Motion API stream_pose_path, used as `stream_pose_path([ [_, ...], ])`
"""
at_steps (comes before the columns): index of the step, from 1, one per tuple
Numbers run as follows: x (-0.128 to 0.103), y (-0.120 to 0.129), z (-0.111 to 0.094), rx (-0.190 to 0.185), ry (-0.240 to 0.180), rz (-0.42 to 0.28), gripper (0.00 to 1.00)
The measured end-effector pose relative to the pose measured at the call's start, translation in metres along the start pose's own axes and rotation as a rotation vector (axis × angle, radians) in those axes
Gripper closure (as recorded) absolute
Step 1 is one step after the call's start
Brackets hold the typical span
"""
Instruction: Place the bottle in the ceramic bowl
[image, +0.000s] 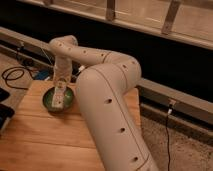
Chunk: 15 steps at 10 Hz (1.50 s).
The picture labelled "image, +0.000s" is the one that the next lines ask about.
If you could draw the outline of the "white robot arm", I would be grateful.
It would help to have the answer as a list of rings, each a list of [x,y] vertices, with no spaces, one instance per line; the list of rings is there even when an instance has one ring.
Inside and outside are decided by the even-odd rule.
[[[139,62],[123,53],[82,47],[74,36],[54,38],[54,80],[68,81],[74,61],[86,68],[76,80],[76,99],[106,171],[159,171],[124,95],[141,78]]]

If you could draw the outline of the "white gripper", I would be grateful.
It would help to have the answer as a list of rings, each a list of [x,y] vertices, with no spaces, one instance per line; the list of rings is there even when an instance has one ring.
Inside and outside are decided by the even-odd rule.
[[[53,84],[57,88],[65,88],[71,80],[72,61],[70,58],[55,57]]]

